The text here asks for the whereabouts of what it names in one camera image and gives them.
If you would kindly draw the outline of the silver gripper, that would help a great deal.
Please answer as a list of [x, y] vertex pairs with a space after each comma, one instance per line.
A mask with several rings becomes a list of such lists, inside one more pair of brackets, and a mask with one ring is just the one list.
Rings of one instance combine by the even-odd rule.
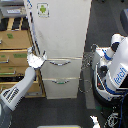
[[43, 65], [44, 61], [47, 60], [47, 53], [45, 50], [43, 51], [41, 57], [37, 57], [35, 55], [30, 54], [33, 54], [33, 47], [29, 47], [27, 49], [27, 61], [28, 64], [34, 69], [40, 68]]

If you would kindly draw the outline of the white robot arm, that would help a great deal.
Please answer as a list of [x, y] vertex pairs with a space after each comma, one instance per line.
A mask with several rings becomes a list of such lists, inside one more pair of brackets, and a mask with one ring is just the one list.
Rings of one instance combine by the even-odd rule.
[[37, 56], [28, 50], [27, 62], [29, 67], [25, 70], [25, 76], [17, 84], [9, 89], [5, 89], [0, 93], [0, 128], [9, 128], [11, 125], [11, 112], [14, 111], [32, 86], [36, 69], [39, 69], [47, 60], [46, 52]]

